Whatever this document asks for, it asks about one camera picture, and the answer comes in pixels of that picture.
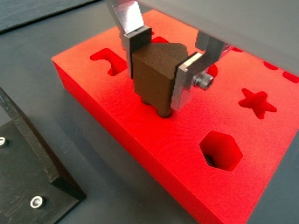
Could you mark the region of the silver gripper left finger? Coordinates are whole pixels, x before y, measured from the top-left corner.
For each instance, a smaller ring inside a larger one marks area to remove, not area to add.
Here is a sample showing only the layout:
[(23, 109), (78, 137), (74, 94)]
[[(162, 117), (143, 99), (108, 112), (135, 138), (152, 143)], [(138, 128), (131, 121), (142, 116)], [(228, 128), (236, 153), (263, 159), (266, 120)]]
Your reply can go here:
[(107, 7), (120, 32), (130, 77), (134, 77), (134, 52), (151, 43), (152, 28), (143, 20), (136, 0), (107, 0)]

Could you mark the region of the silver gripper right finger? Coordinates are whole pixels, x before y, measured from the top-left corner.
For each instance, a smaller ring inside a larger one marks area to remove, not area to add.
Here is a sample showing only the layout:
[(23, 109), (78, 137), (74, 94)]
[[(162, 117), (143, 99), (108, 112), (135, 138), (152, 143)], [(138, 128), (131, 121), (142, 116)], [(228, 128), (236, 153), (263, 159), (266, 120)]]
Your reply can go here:
[(208, 68), (230, 51), (230, 44), (200, 31), (195, 46), (202, 52), (195, 52), (176, 67), (172, 89), (171, 108), (180, 110), (191, 100), (192, 87), (207, 90), (214, 82)]

